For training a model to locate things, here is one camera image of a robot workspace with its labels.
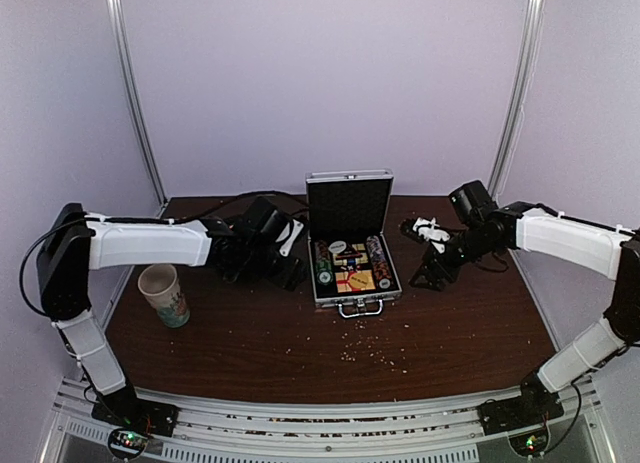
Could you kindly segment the green poker chip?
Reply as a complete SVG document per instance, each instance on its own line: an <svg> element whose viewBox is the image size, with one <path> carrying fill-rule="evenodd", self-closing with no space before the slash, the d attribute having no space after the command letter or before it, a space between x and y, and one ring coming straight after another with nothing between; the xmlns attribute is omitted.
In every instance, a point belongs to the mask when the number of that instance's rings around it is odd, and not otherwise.
<svg viewBox="0 0 640 463"><path fill-rule="evenodd" d="M328 285L333 281L333 275L331 272L321 272L318 274L318 281L322 285Z"/></svg>

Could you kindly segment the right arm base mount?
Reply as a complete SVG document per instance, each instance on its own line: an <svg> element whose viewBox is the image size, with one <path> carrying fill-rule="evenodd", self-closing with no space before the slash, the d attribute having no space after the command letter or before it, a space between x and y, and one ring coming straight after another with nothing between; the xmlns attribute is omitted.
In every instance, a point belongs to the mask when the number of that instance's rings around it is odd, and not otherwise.
<svg viewBox="0 0 640 463"><path fill-rule="evenodd" d="M513 452L529 459L541 457L550 446L549 423L564 415L556 396L536 406L525 396L488 399L477 407L485 436L506 434Z"/></svg>

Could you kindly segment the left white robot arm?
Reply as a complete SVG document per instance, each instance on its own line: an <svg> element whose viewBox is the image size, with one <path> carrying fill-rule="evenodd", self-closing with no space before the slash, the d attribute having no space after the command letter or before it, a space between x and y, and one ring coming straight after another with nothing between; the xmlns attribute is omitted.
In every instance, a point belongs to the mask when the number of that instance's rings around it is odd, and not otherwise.
<svg viewBox="0 0 640 463"><path fill-rule="evenodd" d="M68 203L50 230L27 250L36 258L39 298L30 308L48 318L70 346L106 412L123 427L137 425L144 407L92 313L93 270L172 264L213 268L234 282L249 274L292 291L304 279L292 255L307 221L256 195L242 214L220 218L208 210L182 218L116 217Z"/></svg>

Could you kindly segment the yellow round button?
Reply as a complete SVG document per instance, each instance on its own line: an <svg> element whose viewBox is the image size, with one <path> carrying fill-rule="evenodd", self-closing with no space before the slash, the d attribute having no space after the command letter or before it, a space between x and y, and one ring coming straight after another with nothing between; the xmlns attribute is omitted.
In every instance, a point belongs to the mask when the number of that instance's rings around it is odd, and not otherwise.
<svg viewBox="0 0 640 463"><path fill-rule="evenodd" d="M349 285L353 288L365 288L369 283L369 279L361 274L352 274L349 277Z"/></svg>

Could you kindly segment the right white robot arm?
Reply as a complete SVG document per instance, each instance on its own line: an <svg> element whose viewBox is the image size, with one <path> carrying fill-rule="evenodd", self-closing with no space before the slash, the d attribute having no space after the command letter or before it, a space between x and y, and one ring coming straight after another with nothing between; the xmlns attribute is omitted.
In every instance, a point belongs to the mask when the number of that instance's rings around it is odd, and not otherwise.
<svg viewBox="0 0 640 463"><path fill-rule="evenodd" d="M410 283L441 291L466 264L510 251L544 318L563 343L526 377L513 402L519 423L535 423L556 393L639 340L639 233L556 212L542 204L485 206L463 218L465 229L413 218L402 233L426 246Z"/></svg>

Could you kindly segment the aluminium poker case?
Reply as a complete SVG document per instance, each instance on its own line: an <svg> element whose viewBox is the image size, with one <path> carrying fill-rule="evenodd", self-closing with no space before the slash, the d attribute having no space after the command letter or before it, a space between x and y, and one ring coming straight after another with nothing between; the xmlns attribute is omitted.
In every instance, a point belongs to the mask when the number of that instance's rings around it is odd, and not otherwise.
<svg viewBox="0 0 640 463"><path fill-rule="evenodd" d="M402 296L402 287L385 236L384 226L394 176L389 169L316 172L306 175L309 232L307 237L311 284L315 306L334 309L344 319L377 317L388 303ZM391 267L393 280L387 289L379 287L373 263L366 247L369 236L378 236ZM357 265L336 265L331 256L333 281L322 285L318 281L314 243L323 240L329 246L338 240L347 243L344 252L361 251L368 262ZM339 293L336 272L370 270L375 290Z"/></svg>

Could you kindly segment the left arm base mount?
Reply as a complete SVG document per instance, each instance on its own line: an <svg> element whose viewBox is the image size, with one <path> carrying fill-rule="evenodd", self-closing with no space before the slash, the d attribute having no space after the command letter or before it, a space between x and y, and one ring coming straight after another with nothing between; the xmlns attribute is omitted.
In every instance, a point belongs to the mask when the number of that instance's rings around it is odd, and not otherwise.
<svg viewBox="0 0 640 463"><path fill-rule="evenodd" d="M93 404L91 416L114 426L107 436L107 449L124 462L140 457L158 437L171 437L177 423L177 406L150 400L140 403L141 414L137 418L118 417L103 403Z"/></svg>

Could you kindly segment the red Texas Hold'em card box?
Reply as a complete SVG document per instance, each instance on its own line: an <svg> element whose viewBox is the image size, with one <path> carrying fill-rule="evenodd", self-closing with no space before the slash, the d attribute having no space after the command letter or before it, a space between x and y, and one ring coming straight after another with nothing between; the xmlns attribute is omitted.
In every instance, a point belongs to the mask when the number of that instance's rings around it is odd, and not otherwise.
<svg viewBox="0 0 640 463"><path fill-rule="evenodd" d="M342 271L335 273L339 293L375 290L375 281L370 270Z"/></svg>

